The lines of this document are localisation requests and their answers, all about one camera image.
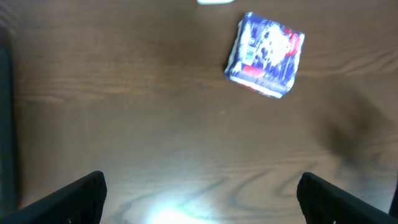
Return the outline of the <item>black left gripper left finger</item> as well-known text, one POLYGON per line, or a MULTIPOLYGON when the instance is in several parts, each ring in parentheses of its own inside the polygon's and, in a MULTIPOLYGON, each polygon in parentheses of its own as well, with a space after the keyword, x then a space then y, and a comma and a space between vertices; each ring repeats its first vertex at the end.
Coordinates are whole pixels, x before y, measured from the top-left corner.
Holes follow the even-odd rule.
POLYGON ((1 218, 1 224, 99 224, 106 195, 104 174, 97 170, 1 218))

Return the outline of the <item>grey plastic mesh basket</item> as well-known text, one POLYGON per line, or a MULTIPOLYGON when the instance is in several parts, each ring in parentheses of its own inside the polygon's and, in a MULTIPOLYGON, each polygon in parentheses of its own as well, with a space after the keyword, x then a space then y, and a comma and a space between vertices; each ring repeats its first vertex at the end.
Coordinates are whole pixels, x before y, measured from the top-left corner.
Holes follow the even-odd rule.
POLYGON ((1 216, 17 208, 12 56, 9 33, 1 27, 1 216))

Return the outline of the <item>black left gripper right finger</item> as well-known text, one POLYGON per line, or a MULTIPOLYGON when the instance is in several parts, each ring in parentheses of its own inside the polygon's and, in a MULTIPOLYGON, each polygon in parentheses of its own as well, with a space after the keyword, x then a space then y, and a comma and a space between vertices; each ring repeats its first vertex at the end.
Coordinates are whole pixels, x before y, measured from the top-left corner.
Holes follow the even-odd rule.
POLYGON ((297 199, 307 224, 397 224, 397 193, 385 213, 319 176, 305 172, 297 199))

